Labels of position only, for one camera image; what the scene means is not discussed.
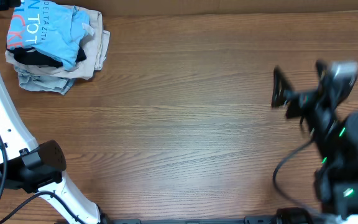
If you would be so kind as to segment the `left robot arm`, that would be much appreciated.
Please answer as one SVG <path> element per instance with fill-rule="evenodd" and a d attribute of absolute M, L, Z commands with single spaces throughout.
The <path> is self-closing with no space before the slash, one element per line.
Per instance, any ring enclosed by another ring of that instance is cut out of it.
<path fill-rule="evenodd" d="M 0 11 L 19 4 L 0 1 Z M 0 72 L 0 201 L 4 189 L 23 189 L 31 195 L 0 222 L 6 222 L 30 201 L 41 197 L 68 223 L 108 223 L 108 216 L 81 193 L 66 168 L 57 142 L 39 144 L 26 128 Z"/>

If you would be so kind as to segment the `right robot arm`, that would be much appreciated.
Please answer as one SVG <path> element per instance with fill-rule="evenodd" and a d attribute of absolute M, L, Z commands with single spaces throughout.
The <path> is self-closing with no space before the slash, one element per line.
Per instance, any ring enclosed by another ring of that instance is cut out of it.
<path fill-rule="evenodd" d="M 288 119 L 306 121 L 310 140 L 283 158 L 273 172 L 275 190 L 296 207 L 277 210 L 271 223 L 358 223 L 358 111 L 344 120 L 336 114 L 356 84 L 358 63 L 317 60 L 315 67 L 318 86 L 307 91 L 295 91 L 280 67 L 273 70 L 271 107 L 285 106 Z M 311 144 L 322 157 L 313 183 L 321 210 L 290 197 L 277 184 L 281 166 Z"/>

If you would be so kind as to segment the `light blue printed t-shirt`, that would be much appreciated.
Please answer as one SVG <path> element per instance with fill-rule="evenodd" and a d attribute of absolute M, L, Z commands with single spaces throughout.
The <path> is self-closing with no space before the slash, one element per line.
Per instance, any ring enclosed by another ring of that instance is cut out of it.
<path fill-rule="evenodd" d="M 80 47 L 93 30 L 90 16 L 51 1 L 22 1 L 14 8 L 6 48 Z"/>

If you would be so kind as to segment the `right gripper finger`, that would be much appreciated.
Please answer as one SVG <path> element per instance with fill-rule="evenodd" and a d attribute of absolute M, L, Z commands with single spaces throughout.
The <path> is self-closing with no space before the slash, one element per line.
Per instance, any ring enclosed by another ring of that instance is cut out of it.
<path fill-rule="evenodd" d="M 279 66 L 273 70 L 273 93 L 271 100 L 271 107 L 278 108 L 288 103 L 293 87 L 290 82 L 285 78 Z"/>
<path fill-rule="evenodd" d="M 326 72 L 328 71 L 328 65 L 324 60 L 317 60 L 315 63 L 317 69 L 319 83 L 326 83 Z"/>

